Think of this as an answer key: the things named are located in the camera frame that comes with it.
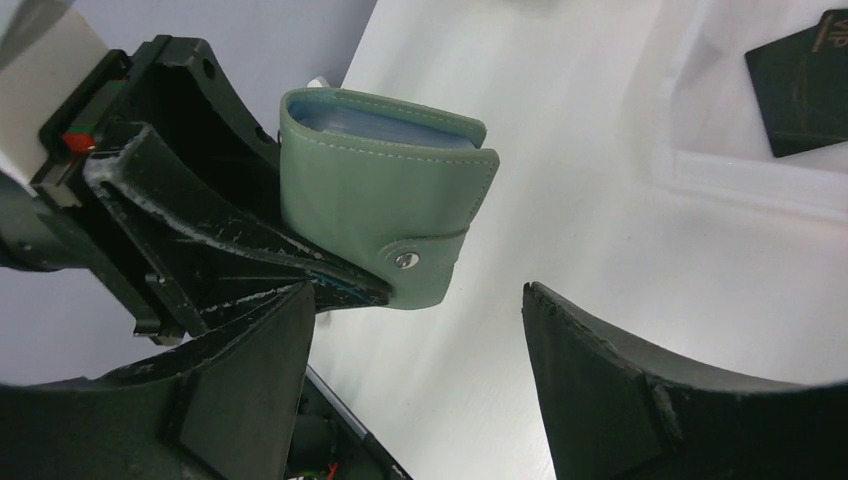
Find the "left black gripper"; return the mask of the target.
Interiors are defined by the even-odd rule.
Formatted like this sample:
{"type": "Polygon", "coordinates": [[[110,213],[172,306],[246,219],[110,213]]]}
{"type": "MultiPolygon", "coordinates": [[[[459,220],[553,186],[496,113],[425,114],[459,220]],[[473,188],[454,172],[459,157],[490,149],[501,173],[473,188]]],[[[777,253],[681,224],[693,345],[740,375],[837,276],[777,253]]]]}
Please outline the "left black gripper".
{"type": "Polygon", "coordinates": [[[1,178],[2,266],[92,271],[138,336],[176,345],[301,283],[317,312],[389,300],[385,281],[282,223],[279,145],[203,39],[108,52],[38,141],[34,178],[1,178]]]}

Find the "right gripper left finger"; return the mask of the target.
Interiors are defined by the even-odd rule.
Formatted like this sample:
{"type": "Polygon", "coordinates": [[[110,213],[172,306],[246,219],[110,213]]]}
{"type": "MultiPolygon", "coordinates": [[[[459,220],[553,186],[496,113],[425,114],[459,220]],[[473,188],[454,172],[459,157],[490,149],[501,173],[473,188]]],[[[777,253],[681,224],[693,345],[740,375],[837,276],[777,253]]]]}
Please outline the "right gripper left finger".
{"type": "Polygon", "coordinates": [[[5,479],[281,479],[313,287],[97,379],[1,389],[5,479]]]}

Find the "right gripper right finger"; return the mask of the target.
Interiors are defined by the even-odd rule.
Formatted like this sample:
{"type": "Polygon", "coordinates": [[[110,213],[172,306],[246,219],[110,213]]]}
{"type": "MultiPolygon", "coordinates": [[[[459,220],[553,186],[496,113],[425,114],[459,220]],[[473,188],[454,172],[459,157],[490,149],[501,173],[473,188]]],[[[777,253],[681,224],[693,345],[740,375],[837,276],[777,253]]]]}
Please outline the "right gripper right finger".
{"type": "Polygon", "coordinates": [[[847,385],[779,382],[666,350],[538,283],[522,318],[560,479],[843,479],[847,385]]]}

